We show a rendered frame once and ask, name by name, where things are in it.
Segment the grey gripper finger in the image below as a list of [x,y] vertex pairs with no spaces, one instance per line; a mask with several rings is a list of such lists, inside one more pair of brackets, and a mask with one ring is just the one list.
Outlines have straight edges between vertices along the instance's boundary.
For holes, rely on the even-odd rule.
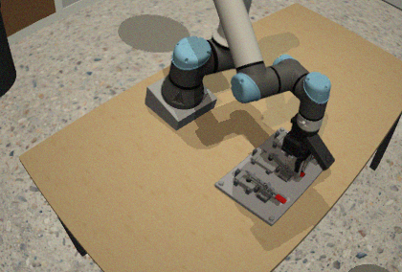
[[298,177],[300,177],[301,171],[302,171],[302,166],[304,164],[303,160],[302,160],[303,154],[301,154],[301,156],[299,157],[299,159],[297,157],[294,156],[293,160],[290,159],[286,159],[285,163],[286,165],[294,171],[294,178],[297,179]]
[[303,164],[303,166],[302,166],[302,168],[301,168],[301,172],[304,172],[304,170],[305,170],[306,166],[308,165],[308,163],[309,163],[311,157],[312,157],[312,154],[310,154],[310,155],[304,160],[304,164]]

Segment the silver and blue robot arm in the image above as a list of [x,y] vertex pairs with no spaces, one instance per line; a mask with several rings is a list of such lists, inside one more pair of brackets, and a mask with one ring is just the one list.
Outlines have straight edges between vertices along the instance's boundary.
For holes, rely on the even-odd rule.
[[291,91],[300,100],[298,126],[308,132],[320,129],[330,97],[329,78],[309,73],[289,55],[281,55],[265,67],[248,15],[252,0],[213,2],[219,26],[212,39],[188,36],[175,45],[169,75],[162,83],[164,101],[177,109],[192,109],[203,100],[204,76],[236,69],[231,89],[237,101],[257,102]]

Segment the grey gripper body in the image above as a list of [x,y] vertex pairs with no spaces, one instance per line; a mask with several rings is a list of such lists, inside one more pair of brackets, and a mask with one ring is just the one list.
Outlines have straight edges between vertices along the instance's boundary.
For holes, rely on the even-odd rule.
[[297,158],[304,154],[302,157],[302,160],[304,161],[311,154],[311,152],[302,139],[304,139],[306,136],[316,135],[319,132],[319,129],[313,132],[302,130],[297,124],[297,117],[298,113],[291,119],[290,123],[292,124],[292,127],[284,137],[281,149],[290,156],[294,155]]

